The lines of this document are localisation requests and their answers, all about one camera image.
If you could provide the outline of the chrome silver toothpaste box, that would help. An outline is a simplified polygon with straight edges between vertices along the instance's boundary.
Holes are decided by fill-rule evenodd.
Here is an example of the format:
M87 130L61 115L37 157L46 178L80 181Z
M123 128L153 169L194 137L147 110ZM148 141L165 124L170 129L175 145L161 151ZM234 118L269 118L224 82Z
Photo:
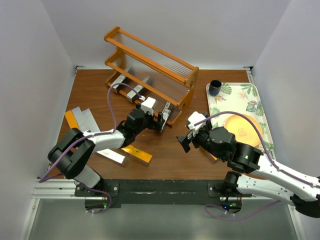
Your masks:
M173 104L170 103L169 101L167 101L162 109L162 118L163 118L163 124L162 126L164 126L168 119L169 119L169 116L171 115L172 113L172 109L173 109Z

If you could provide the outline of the black toothpaste box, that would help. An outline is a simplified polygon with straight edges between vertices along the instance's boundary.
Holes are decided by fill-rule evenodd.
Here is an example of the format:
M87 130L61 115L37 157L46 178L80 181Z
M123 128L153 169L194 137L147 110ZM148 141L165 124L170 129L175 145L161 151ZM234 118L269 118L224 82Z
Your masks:
M143 95L145 91L146 91L146 88L143 87L142 85L138 84L133 88L133 90L129 91L126 94L126 99L129 102L133 103L139 98L138 95Z

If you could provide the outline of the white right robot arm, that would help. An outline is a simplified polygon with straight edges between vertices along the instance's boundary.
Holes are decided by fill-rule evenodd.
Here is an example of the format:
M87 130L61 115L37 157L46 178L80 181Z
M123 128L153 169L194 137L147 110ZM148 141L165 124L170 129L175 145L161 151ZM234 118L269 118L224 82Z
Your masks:
M268 197L295 207L305 216L319 218L319 178L268 159L258 148L237 142L235 135L224 127L203 126L177 136L177 140L186 153L193 144L227 163L232 170L218 187L226 198L246 194Z

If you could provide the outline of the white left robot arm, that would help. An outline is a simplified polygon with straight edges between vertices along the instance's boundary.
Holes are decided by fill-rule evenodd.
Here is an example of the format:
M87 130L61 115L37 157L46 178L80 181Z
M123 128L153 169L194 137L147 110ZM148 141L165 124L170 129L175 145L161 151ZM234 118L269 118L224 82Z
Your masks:
M77 128L70 129L50 150L47 158L52 163L51 166L58 168L65 178L74 179L88 188L95 188L102 177L87 166L93 153L125 148L145 129L160 132L164 122L163 113L159 113L157 120L154 120L152 114L138 107L115 130L81 132Z

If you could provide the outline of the orange wooden three-tier shelf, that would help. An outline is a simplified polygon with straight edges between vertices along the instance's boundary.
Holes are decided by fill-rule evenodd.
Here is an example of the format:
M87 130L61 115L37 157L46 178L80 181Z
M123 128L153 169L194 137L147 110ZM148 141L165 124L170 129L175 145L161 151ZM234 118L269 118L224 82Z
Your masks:
M141 85L146 96L157 100L156 113L166 103L172 105L167 124L173 126L191 104L199 68L118 26L107 32L104 40L115 46L115 52L104 62L114 70L106 85L110 87L120 76L132 88Z

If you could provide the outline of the orange toothpaste box right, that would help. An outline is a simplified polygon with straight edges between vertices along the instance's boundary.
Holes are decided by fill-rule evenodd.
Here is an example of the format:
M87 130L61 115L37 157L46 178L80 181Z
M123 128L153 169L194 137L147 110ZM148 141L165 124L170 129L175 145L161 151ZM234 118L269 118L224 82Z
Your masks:
M218 159L213 156L211 153L209 153L208 151L204 151L205 156L213 163L217 162Z

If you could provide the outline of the orange toothpaste box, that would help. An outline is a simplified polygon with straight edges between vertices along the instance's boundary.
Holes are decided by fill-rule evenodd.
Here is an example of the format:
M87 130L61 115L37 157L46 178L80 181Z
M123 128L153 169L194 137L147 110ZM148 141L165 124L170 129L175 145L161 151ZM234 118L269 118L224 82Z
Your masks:
M126 153L127 155L131 156L132 158L135 158L136 160L141 161L142 163L149 165L152 159L152 155L140 150L133 145L128 145L126 147L123 147L120 149L122 152Z
M208 151L204 151L205 156L213 163L217 162L218 159L213 156L211 153L209 153Z
M65 112L64 117L65 117L65 119L67 121L68 126L71 129L73 129L73 128L76 128L78 130L80 129L80 127L79 127L79 125L77 123L77 120L76 120L76 118L75 118L75 116L74 116L74 114L73 114L73 112L71 110Z

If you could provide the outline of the yellow round plate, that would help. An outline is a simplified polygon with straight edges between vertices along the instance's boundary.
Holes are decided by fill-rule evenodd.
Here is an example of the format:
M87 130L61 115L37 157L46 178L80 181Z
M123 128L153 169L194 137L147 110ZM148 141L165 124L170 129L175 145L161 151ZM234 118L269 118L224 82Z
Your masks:
M237 142L257 147L261 140L252 124L239 115L231 115L225 122L224 127L228 132L235 135Z

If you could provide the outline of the orange toothpaste box centre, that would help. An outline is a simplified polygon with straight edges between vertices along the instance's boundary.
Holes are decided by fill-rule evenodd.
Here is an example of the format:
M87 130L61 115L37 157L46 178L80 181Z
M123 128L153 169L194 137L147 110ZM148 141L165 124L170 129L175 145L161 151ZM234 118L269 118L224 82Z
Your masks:
M127 155L131 156L132 158L135 158L136 160L141 161L142 163L149 165L152 159L152 155L140 150L133 145L128 145L126 147L123 147L120 149L122 152L126 153Z

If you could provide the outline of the floral patterned serving tray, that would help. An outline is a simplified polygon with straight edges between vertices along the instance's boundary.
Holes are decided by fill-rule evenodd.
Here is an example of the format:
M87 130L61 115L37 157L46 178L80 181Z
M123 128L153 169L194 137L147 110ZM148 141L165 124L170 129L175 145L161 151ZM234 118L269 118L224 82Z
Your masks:
M259 93L252 83L223 83L216 96L209 94L209 85L206 86L209 114L220 112L237 112L248 117L257 127L266 149L271 153L274 143L268 127L266 114ZM226 120L233 114L222 114L211 119L214 128L224 127ZM264 150L262 143L256 148Z

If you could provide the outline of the dark blue cup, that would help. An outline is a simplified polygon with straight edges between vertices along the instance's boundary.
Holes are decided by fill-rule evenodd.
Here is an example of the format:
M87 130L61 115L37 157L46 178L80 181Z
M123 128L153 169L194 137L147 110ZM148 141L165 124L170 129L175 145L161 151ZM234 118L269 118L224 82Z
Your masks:
M219 79L214 79L210 82L208 92L211 96L217 96L221 90L222 83Z

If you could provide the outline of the grey toothpaste box far left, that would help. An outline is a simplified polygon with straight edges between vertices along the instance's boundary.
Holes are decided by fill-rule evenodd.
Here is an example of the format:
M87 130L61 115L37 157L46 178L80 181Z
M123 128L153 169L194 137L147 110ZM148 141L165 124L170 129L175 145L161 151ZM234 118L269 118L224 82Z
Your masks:
M89 126L87 125L87 122L85 121L84 119L84 116L82 114L82 111L80 109L80 107L76 107L76 108L73 108L71 110L75 120L76 120L76 123L79 127L79 129L82 131L82 132L88 132L90 130Z

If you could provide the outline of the orange toothpaste box far left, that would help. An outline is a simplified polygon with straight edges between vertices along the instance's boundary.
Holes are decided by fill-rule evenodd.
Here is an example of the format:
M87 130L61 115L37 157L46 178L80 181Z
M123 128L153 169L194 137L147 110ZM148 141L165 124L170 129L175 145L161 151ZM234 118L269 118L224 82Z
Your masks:
M68 126L71 129L73 129L73 128L76 128L78 130L80 129L80 127L79 127L79 125L77 123L77 120L76 120L76 118L75 118L75 116L74 116L74 114L73 114L73 112L71 110L65 112L64 117L65 117L65 119L67 121Z

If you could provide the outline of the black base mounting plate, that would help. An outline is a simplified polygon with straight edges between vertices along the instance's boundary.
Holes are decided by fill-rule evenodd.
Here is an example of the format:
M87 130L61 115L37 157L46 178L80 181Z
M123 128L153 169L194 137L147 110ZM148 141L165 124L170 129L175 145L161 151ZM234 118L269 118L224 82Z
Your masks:
M111 196L111 207L122 205L223 204L223 180L104 179L96 189Z

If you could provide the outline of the aluminium frame rail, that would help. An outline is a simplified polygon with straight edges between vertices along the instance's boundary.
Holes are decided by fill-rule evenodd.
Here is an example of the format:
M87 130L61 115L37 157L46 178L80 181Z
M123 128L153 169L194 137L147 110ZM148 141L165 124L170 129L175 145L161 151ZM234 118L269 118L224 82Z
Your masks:
M73 199L77 189L72 179L49 179L35 182L31 197L33 199Z

